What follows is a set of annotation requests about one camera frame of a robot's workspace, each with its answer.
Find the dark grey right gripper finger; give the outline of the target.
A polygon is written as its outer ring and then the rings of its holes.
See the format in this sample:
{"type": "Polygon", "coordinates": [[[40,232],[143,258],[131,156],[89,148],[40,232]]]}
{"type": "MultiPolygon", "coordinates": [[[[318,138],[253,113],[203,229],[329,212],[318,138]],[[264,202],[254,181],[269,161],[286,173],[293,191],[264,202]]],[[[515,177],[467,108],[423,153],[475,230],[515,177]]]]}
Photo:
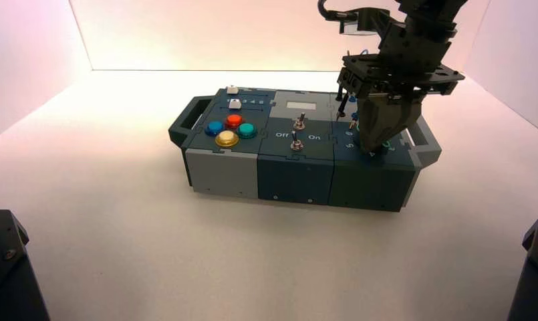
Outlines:
{"type": "Polygon", "coordinates": [[[380,146],[413,125],[421,114],[421,102],[402,101],[401,104],[388,104],[381,107],[379,116],[380,146]]]}
{"type": "Polygon", "coordinates": [[[360,146],[365,152],[375,152],[389,140],[389,127],[384,124],[382,106],[371,99],[358,102],[360,146]]]}

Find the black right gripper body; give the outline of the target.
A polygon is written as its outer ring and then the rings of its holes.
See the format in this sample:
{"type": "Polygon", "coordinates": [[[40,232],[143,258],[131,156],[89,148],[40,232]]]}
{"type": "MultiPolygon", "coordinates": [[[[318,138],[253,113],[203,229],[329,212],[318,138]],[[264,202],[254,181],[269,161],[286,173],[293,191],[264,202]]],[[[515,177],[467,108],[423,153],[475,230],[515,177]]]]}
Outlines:
{"type": "Polygon", "coordinates": [[[358,99],[375,94],[449,95],[464,79],[442,63],[455,33],[453,26],[415,19],[368,19],[366,27],[380,36],[379,52],[344,56],[338,76],[338,84],[358,99]]]}

